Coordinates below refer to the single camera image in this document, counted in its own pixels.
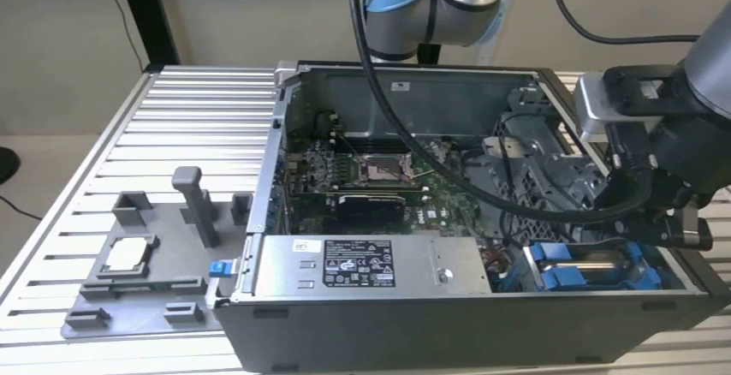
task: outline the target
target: floor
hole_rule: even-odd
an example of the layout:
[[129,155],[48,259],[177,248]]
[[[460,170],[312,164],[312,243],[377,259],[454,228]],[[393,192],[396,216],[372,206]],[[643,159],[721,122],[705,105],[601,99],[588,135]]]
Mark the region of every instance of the floor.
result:
[[[20,170],[0,185],[0,194],[26,212],[42,216],[65,187],[98,136],[24,135],[0,136],[0,146],[20,155]],[[0,202],[0,275],[8,268],[37,221]]]

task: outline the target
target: white wall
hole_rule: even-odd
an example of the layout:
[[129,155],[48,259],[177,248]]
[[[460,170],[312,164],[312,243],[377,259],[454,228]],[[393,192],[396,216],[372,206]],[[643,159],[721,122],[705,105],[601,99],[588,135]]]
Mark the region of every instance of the white wall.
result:
[[[617,36],[697,33],[725,2],[567,1],[587,28]],[[280,59],[356,58],[346,0],[164,0],[164,5],[184,63],[270,66]],[[569,29],[552,0],[513,0],[489,61],[579,70],[672,63],[685,48],[592,44]],[[441,61],[473,63],[476,51],[445,48]],[[138,78],[112,0],[0,0],[0,56],[0,134],[100,131]]]
[[112,0],[0,0],[0,134],[100,131],[137,78]]
[[[607,37],[696,34],[728,0],[564,0],[579,23]],[[689,44],[600,45],[564,21],[553,0],[512,0],[490,62],[583,71],[676,63]]]
[[[356,60],[346,0],[162,0],[184,63]],[[476,49],[444,50],[473,63]]]

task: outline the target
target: screw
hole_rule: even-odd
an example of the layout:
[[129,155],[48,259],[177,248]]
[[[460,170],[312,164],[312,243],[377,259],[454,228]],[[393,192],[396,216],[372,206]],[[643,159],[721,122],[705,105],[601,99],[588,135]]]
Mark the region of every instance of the screw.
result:
[[616,169],[621,168],[621,159],[619,158],[619,155],[612,155],[612,164],[615,165]]
[[438,270],[436,270],[436,277],[438,278],[440,283],[448,283],[449,280],[454,277],[454,274],[448,269],[440,268]]

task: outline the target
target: metal table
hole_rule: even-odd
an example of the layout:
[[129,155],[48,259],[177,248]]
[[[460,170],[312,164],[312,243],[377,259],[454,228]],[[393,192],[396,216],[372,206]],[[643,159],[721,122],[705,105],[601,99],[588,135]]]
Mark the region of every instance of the metal table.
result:
[[[576,77],[560,74],[568,90]],[[180,165],[201,167],[213,200],[252,191],[273,97],[272,69],[166,67],[141,77],[0,280],[2,375],[242,373],[220,331],[68,343],[60,327],[114,222],[116,194],[145,190],[152,202],[182,202],[169,179]],[[720,191],[701,213],[716,236],[704,256],[731,284],[731,191]],[[429,373],[460,372],[728,374],[731,308],[691,331],[657,334],[611,365]]]

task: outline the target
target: power supply label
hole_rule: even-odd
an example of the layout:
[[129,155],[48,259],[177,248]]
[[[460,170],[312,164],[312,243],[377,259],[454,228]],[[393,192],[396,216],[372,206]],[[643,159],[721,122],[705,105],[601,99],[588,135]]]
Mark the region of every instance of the power supply label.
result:
[[328,287],[394,287],[390,241],[324,242],[321,281]]

